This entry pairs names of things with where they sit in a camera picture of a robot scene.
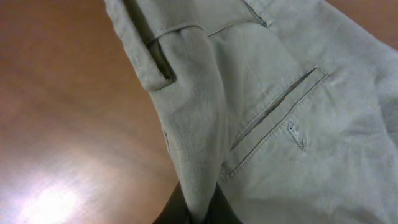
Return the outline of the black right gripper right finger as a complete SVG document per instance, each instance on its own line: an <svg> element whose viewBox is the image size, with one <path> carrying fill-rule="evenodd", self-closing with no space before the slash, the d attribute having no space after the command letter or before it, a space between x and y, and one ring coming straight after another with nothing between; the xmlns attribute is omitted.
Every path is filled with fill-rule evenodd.
<svg viewBox="0 0 398 224"><path fill-rule="evenodd" d="M221 187L217 184L211 198L204 223L206 224L242 224L233 212Z"/></svg>

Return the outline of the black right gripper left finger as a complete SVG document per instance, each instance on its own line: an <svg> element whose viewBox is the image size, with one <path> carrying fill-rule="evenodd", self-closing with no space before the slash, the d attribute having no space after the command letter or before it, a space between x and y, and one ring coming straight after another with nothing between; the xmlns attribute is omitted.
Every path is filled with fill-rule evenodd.
<svg viewBox="0 0 398 224"><path fill-rule="evenodd" d="M153 224L192 224L192 217L187 207L183 191L178 182L167 203Z"/></svg>

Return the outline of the khaki green shorts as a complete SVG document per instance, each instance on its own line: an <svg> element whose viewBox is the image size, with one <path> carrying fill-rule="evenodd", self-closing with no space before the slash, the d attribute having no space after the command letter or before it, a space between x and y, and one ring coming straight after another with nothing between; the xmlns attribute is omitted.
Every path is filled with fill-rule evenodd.
<svg viewBox="0 0 398 224"><path fill-rule="evenodd" d="M106 1L193 222L397 222L397 50L326 1Z"/></svg>

